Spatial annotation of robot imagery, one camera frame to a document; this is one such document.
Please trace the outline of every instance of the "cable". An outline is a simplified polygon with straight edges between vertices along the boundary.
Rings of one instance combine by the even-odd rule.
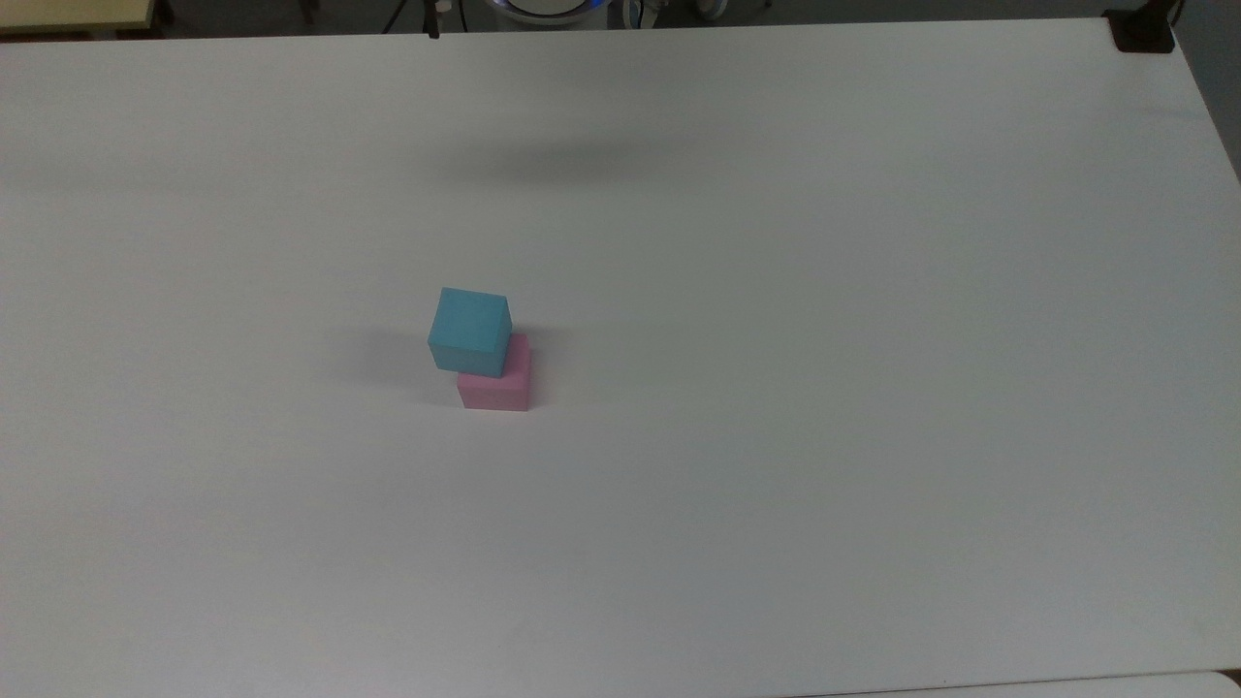
[[[388,30],[392,29],[392,25],[396,24],[396,19],[401,16],[401,10],[405,9],[405,2],[406,0],[401,0],[401,2],[397,4],[396,11],[392,12],[392,19],[388,20],[388,24],[383,27],[383,31],[381,31],[380,34],[387,34]]]

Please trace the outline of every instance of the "floor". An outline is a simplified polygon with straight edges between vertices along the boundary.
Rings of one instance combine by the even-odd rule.
[[[170,0],[176,21],[170,39],[212,36],[285,36],[303,34],[379,34],[400,0],[320,0],[314,24],[303,19],[298,0]],[[460,0],[470,31],[495,31],[485,0]],[[659,14],[660,27],[706,27],[690,5],[671,0]],[[717,26],[1025,17],[1097,17],[1108,7],[1136,7],[1140,0],[730,0]],[[616,15],[613,26],[619,25]],[[422,4],[407,2],[392,32],[418,32]],[[457,12],[444,31],[462,31]],[[1176,35],[1215,125],[1241,176],[1241,0],[1186,0]]]

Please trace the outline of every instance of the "black object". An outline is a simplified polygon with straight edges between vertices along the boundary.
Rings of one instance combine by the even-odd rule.
[[[383,31],[381,31],[380,34],[387,34],[392,29],[392,25],[396,24],[396,19],[401,16],[401,10],[403,9],[405,9],[405,0],[401,0],[400,2],[397,2],[396,10],[392,10],[392,16],[388,17],[388,24],[383,25]]]
[[[387,34],[392,25],[396,24],[396,19],[401,16],[401,10],[405,9],[406,0],[397,2],[396,10],[392,11],[392,16],[388,19],[388,24],[383,26],[383,31],[380,34]],[[431,39],[439,39],[439,15],[436,12],[436,0],[422,0],[422,31],[427,32]]]
[[[1176,40],[1168,25],[1168,12],[1184,0],[1149,0],[1137,10],[1107,10],[1103,16],[1112,27],[1112,40],[1124,53],[1172,53]]]
[[[422,31],[431,39],[439,39],[439,12],[436,11],[436,0],[422,0]]]

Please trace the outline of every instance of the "cube side face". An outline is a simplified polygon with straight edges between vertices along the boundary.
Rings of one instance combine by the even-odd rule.
[[[428,345],[431,347],[431,356],[436,360],[436,368],[443,371],[499,378],[500,371],[504,368],[503,356],[500,356],[500,360],[496,361],[496,356],[494,354],[484,351],[468,351],[455,347],[444,347],[442,344],[428,343]]]
[[[468,410],[525,412],[530,409],[529,391],[520,389],[464,388],[458,385],[462,405]]]

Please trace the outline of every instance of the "cube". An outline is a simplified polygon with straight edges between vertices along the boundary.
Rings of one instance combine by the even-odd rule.
[[[500,378],[511,333],[504,296],[443,288],[427,344],[436,365],[446,371]]]
[[[504,375],[486,378],[459,374],[457,391],[462,394],[462,405],[470,410],[527,411],[530,409],[530,342],[526,335],[514,334],[509,340]]]

